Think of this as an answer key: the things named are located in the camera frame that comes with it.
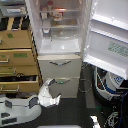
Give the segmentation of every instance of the drawer handle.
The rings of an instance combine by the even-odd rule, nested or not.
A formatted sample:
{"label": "drawer handle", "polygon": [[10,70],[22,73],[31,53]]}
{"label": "drawer handle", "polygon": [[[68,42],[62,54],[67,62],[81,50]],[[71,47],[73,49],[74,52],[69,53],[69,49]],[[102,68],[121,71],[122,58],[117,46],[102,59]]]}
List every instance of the drawer handle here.
{"label": "drawer handle", "polygon": [[51,64],[55,64],[55,65],[58,65],[58,66],[62,66],[62,65],[65,65],[65,64],[68,64],[68,63],[70,63],[71,62],[71,60],[69,60],[69,61],[66,61],[66,62],[64,62],[64,63],[56,63],[56,62],[50,62]]}
{"label": "drawer handle", "polygon": [[1,87],[1,92],[18,92],[20,87],[18,85],[18,88],[16,90],[3,90],[4,85]]}
{"label": "drawer handle", "polygon": [[67,83],[67,82],[69,82],[70,80],[66,80],[66,81],[56,81],[55,80],[55,83],[57,83],[57,84],[65,84],[65,83]]}
{"label": "drawer handle", "polygon": [[5,61],[0,61],[0,63],[8,63],[9,59],[5,60]]}
{"label": "drawer handle", "polygon": [[16,71],[14,70],[14,72],[1,72],[0,75],[13,75],[16,74]]}

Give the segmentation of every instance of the open refrigerator door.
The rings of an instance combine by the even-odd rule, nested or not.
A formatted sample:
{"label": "open refrigerator door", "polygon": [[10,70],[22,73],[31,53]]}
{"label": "open refrigerator door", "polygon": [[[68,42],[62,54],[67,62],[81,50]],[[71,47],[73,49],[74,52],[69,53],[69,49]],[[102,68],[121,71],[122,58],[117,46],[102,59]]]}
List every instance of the open refrigerator door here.
{"label": "open refrigerator door", "polygon": [[83,61],[128,79],[128,1],[93,0]]}

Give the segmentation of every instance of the refrigerator drawer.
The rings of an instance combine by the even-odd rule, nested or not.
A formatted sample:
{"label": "refrigerator drawer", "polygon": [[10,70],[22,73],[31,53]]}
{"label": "refrigerator drawer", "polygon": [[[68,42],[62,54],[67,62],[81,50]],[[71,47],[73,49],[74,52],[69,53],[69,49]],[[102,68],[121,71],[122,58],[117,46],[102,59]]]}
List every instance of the refrigerator drawer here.
{"label": "refrigerator drawer", "polygon": [[16,67],[0,67],[0,77],[5,76],[28,76],[38,75],[36,65],[34,66],[16,66]]}
{"label": "refrigerator drawer", "polygon": [[5,48],[31,48],[28,31],[0,31],[0,49]]}
{"label": "refrigerator drawer", "polygon": [[57,77],[79,77],[81,58],[78,55],[38,56],[43,79]]}
{"label": "refrigerator drawer", "polygon": [[26,7],[24,5],[16,6],[0,6],[3,16],[5,17],[17,17],[26,16]]}
{"label": "refrigerator drawer", "polygon": [[0,66],[35,65],[31,49],[0,50]]}
{"label": "refrigerator drawer", "polygon": [[128,31],[92,22],[84,61],[128,79]]}
{"label": "refrigerator drawer", "polygon": [[55,83],[50,86],[50,93],[53,97],[61,94],[61,98],[76,98],[78,92],[79,78],[55,79]]}
{"label": "refrigerator drawer", "polygon": [[29,76],[28,78],[20,77],[20,80],[14,78],[0,77],[0,92],[1,93],[18,93],[18,92],[36,92],[39,91],[38,76]]}

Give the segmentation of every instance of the bottle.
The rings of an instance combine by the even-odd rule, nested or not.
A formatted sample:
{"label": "bottle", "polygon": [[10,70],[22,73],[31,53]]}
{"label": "bottle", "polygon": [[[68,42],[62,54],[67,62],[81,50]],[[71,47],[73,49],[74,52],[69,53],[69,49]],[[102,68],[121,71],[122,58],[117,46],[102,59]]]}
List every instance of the bottle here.
{"label": "bottle", "polygon": [[47,6],[48,6],[48,11],[52,11],[52,9],[53,9],[53,1],[49,0],[47,2]]}

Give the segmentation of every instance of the floor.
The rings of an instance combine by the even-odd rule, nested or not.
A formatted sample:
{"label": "floor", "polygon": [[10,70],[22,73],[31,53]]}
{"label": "floor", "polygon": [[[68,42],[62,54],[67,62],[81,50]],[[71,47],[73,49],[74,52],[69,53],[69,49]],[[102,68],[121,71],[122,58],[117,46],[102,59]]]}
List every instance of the floor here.
{"label": "floor", "polygon": [[42,113],[37,119],[5,128],[37,128],[38,126],[49,125],[78,125],[81,128],[93,128],[94,123],[90,116],[97,116],[98,122],[103,128],[106,118],[101,113],[103,107],[94,98],[91,87],[92,76],[92,67],[85,64],[81,71],[77,98],[61,99],[58,106],[42,107]]}

